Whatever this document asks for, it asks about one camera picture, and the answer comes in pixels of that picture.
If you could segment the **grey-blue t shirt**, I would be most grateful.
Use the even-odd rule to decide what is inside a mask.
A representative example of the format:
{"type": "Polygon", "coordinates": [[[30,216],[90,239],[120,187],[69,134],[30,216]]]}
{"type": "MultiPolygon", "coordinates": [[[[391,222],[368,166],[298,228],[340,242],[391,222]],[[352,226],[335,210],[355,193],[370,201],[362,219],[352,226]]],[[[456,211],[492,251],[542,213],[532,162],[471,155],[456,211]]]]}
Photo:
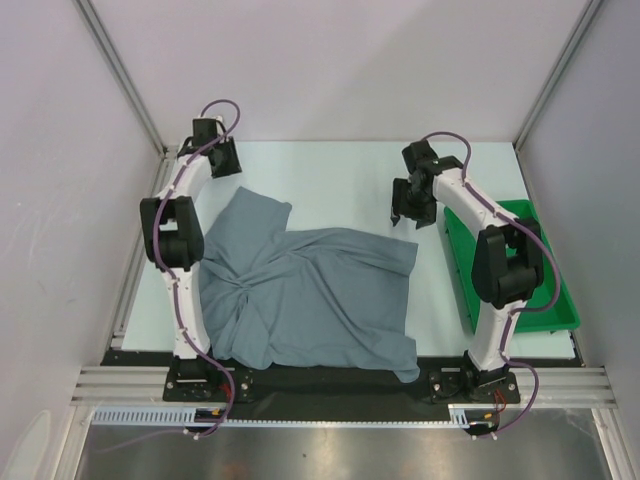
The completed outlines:
{"type": "Polygon", "coordinates": [[[420,373],[405,332],[415,243],[348,228],[295,231],[288,203],[239,188],[205,237],[204,326],[218,359],[420,373]]]}

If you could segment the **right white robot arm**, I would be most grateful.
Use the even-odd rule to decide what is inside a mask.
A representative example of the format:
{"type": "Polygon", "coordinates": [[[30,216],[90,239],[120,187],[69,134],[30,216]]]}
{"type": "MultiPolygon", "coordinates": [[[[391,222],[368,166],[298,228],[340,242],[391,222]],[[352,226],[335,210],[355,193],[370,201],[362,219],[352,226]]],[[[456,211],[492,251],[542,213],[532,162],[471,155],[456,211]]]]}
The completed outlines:
{"type": "Polygon", "coordinates": [[[480,299],[479,318],[465,352],[463,393],[484,401],[508,372],[507,346],[521,311],[544,281],[540,226],[518,219],[486,196],[454,156],[440,157],[426,139],[402,150],[406,179],[393,180],[391,222],[413,220],[418,229],[436,221],[444,205],[476,240],[471,281],[480,299]]]}

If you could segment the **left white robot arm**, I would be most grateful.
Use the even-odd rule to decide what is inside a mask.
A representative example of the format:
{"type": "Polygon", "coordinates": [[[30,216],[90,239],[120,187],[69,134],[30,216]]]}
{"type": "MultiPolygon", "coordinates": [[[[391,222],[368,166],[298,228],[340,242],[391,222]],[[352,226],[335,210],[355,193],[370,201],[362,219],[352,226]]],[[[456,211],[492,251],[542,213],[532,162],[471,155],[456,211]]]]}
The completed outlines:
{"type": "Polygon", "coordinates": [[[195,208],[205,184],[241,171],[231,129],[220,116],[198,117],[166,185],[140,201],[143,244],[160,271],[173,316],[173,356],[198,361],[209,353],[199,294],[204,234],[195,208]]]}

